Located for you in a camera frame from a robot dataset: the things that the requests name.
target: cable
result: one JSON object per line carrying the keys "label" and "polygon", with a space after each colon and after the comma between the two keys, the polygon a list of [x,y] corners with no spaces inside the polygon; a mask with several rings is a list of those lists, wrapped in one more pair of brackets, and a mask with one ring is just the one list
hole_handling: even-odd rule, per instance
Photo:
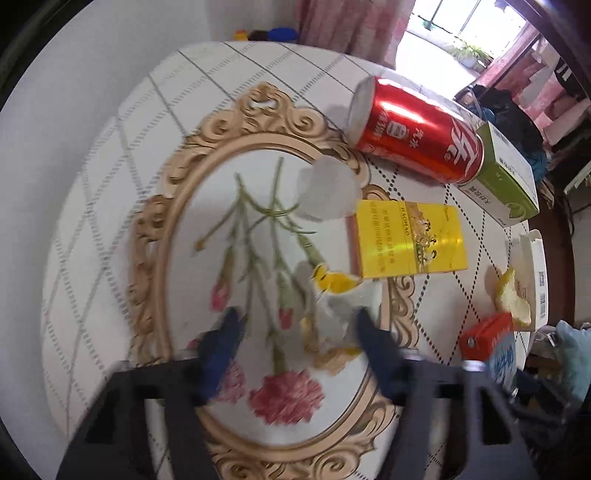
{"label": "cable", "polygon": [[566,214],[566,219],[567,219],[567,221],[569,223],[570,237],[572,238],[574,236],[573,209],[570,207],[569,198],[566,195],[564,195],[561,198],[561,202],[560,203],[562,204],[564,213]]}
{"label": "cable", "polygon": [[586,208],[588,208],[588,207],[591,207],[591,203],[588,203],[588,204],[587,204],[587,205],[585,205],[584,207],[577,208],[577,209],[576,209],[576,210],[573,212],[573,215],[574,215],[575,213],[582,212],[583,210],[585,210],[585,209],[586,209]]}

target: white wall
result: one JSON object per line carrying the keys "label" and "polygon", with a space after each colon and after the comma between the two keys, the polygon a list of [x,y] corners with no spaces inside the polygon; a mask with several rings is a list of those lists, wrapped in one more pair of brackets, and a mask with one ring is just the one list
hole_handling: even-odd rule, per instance
{"label": "white wall", "polygon": [[212,40],[233,38],[236,30],[295,27],[295,0],[206,0]]}
{"label": "white wall", "polygon": [[[571,208],[591,203],[591,187],[581,185],[569,195]],[[573,256],[575,280],[574,321],[591,322],[591,207],[573,215]]]}
{"label": "white wall", "polygon": [[169,53],[278,26],[292,8],[292,0],[95,0],[47,44],[0,112],[0,416],[42,478],[55,477],[66,443],[43,386],[41,283],[53,224],[86,152]]}

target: white tissue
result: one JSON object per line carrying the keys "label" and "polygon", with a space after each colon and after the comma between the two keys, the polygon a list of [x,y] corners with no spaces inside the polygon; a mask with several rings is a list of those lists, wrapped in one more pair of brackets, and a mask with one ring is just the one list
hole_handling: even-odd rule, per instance
{"label": "white tissue", "polygon": [[361,199],[361,187],[349,166],[322,155],[298,179],[300,197],[296,214],[313,220],[335,220],[353,215]]}
{"label": "white tissue", "polygon": [[314,317],[320,339],[320,350],[356,344],[355,313],[361,307],[369,310],[373,319],[379,317],[382,301],[382,282],[366,278],[344,293],[316,293]]}

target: light blue pillow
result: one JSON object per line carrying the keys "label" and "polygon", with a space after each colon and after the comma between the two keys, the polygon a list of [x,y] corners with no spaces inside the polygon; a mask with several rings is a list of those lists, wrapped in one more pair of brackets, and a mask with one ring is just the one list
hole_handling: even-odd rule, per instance
{"label": "light blue pillow", "polygon": [[560,320],[556,333],[561,340],[558,359],[562,366],[562,385],[582,402],[591,384],[591,329],[576,330]]}

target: potted plant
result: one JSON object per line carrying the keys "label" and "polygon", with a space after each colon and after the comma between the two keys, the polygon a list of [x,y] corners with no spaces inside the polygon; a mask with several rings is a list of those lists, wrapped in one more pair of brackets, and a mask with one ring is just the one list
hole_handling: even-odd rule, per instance
{"label": "potted plant", "polygon": [[485,52],[482,48],[471,45],[464,40],[460,47],[455,47],[452,51],[452,56],[465,67],[472,69],[476,67],[477,63],[482,63],[484,67],[488,67],[492,63],[492,56]]}
{"label": "potted plant", "polygon": [[433,24],[429,20],[422,19],[421,23],[427,30],[433,30]]}

